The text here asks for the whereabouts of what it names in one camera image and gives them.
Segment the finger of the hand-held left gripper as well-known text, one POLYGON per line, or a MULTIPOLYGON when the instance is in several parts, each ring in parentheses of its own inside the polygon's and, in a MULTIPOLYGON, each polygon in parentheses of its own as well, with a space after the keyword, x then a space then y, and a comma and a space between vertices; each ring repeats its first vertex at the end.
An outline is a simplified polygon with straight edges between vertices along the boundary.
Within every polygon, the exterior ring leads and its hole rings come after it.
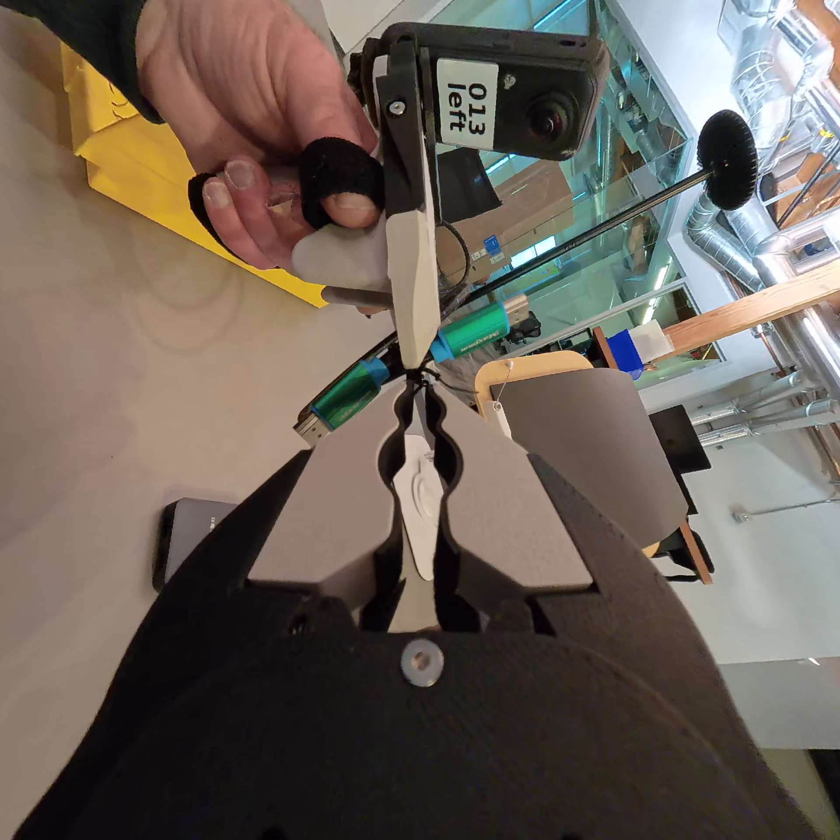
POLYGON ((387 276, 403 367, 419 369, 440 327, 434 212, 412 210, 385 221, 387 276))

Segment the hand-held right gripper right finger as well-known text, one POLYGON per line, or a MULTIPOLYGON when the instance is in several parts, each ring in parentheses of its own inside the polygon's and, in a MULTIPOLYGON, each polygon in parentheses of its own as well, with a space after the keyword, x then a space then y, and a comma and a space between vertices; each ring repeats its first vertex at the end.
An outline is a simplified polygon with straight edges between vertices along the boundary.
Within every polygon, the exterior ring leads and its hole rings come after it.
POLYGON ((448 392, 427 393, 444 482, 434 583, 440 600, 497 605, 593 584, 525 449, 448 392))

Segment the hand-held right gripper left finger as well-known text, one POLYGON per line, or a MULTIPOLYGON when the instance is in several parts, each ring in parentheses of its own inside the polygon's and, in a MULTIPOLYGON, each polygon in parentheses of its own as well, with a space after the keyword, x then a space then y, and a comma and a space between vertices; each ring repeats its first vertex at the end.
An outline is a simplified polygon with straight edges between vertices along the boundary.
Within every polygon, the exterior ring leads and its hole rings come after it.
POLYGON ((248 575, 343 602, 384 599, 403 576, 393 486, 405 465, 412 387, 385 388, 310 453, 248 575))

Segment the black hdmi adapter box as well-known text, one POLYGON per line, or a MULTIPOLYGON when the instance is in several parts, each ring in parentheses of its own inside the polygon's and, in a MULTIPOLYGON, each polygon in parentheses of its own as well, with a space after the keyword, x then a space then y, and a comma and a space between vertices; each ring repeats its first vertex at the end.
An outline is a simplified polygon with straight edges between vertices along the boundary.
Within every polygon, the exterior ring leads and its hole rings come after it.
POLYGON ((154 549, 151 582, 160 594, 196 546, 212 532, 237 503, 183 497, 161 512, 154 549))

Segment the yellow plastic bin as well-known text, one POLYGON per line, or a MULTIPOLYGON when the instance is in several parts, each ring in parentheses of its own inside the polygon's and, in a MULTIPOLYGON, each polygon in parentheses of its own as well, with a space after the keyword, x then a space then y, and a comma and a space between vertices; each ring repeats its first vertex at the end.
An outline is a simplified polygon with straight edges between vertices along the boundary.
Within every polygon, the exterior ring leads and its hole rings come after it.
POLYGON ((172 129, 139 114, 121 91, 60 43, 72 149, 86 163, 91 189, 315 308, 327 305, 322 285, 282 269, 260 271, 230 255, 196 219, 187 197, 195 172, 172 129))

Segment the person's left forearm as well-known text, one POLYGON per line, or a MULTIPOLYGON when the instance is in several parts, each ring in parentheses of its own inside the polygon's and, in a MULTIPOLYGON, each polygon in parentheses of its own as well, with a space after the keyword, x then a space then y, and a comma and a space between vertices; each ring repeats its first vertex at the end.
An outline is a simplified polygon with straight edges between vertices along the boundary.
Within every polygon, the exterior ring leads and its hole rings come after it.
POLYGON ((2 1, 39 21, 125 95, 140 93, 136 37, 146 1, 2 1))

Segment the person's left hand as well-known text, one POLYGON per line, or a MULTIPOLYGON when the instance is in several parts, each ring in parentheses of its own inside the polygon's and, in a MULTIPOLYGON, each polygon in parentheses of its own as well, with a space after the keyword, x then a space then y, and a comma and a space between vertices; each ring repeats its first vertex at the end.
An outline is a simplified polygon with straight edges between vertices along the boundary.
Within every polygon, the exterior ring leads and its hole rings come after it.
POLYGON ((292 165, 323 138, 367 153, 377 139, 338 61, 284 2, 152 1, 135 38, 140 89, 197 174, 222 243, 258 270, 291 271, 312 232, 292 165))

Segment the wooden rimmed black panel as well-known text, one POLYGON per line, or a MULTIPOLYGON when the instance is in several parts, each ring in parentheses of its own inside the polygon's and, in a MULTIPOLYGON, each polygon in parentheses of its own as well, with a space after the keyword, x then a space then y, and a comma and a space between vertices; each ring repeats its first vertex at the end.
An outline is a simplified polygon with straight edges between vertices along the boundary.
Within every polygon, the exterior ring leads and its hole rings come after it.
POLYGON ((628 373, 570 350, 494 360, 479 413, 537 455, 642 550, 687 523, 689 504, 628 373))

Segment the black stand pole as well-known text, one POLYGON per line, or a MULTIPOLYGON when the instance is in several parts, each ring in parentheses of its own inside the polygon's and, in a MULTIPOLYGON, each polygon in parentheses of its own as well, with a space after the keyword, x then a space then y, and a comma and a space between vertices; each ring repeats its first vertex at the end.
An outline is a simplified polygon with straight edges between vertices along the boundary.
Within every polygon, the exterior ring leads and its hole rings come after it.
POLYGON ((697 141, 696 159, 699 165, 697 172, 536 255, 498 279, 475 287, 457 300, 451 312, 488 296, 695 186, 703 186, 713 206, 725 212, 741 208, 753 195, 759 179, 757 147, 748 124, 734 111, 724 109, 709 117, 697 141))

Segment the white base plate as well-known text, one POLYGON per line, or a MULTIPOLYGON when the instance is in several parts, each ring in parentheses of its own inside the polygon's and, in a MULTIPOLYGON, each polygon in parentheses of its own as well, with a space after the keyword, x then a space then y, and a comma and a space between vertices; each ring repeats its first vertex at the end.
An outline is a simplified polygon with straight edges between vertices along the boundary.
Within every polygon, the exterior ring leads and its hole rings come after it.
POLYGON ((407 434, 404 441, 405 463, 393 486, 416 571, 424 581, 432 581, 444 485, 425 437, 407 434))

